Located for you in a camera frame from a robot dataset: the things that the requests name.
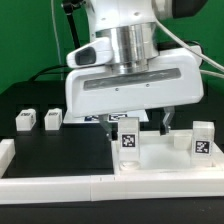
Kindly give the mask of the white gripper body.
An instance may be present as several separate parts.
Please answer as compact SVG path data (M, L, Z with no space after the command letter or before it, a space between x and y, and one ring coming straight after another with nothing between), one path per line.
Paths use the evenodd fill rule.
M115 75L107 66L76 69L65 84L67 112L77 118L199 102L202 78L184 48L165 50L145 72Z

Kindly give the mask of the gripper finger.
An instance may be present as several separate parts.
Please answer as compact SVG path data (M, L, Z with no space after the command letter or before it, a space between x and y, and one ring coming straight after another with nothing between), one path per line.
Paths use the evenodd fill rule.
M174 117L175 114L175 108L174 107L165 107L164 108L164 118L160 124L160 134L166 135L170 131L170 123Z
M106 132L106 136L109 141L113 141L117 139L117 132L112 128L111 124L108 122L108 115L100 115L99 123L103 127Z

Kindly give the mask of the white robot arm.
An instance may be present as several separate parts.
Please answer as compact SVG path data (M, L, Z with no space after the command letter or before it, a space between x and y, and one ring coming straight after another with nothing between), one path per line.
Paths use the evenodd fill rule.
M66 123L97 115L162 108L169 132L174 107L203 97L200 62L184 48L158 49L156 21L195 15L208 0L85 0L90 42L67 55Z

